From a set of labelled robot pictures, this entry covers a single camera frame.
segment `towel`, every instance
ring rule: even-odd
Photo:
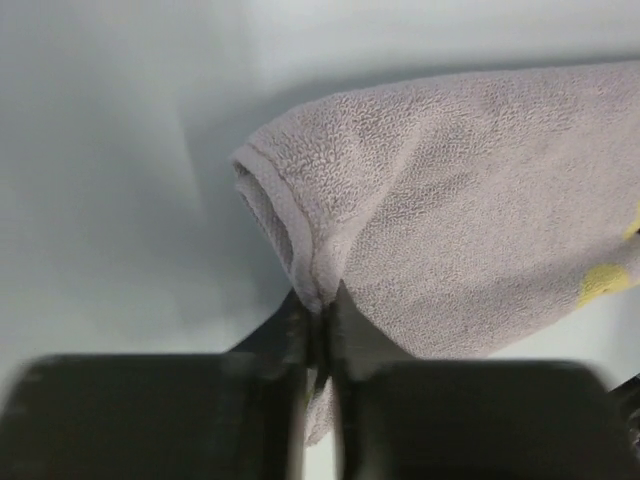
[[[486,356],[640,280],[640,62],[339,93],[232,160],[307,308],[343,280],[421,358]],[[330,395],[311,403],[308,444]]]

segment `terry cloth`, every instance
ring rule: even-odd
[[[306,307],[343,280],[421,358],[485,356],[640,279],[640,62],[339,93],[233,164]],[[330,428],[329,390],[308,443]]]

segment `white surface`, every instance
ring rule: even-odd
[[[635,0],[0,0],[0,378],[52,351],[217,351],[287,282],[227,157],[287,108],[640,52]],[[510,348],[640,371],[637,292]],[[327,450],[307,471],[326,478]]]

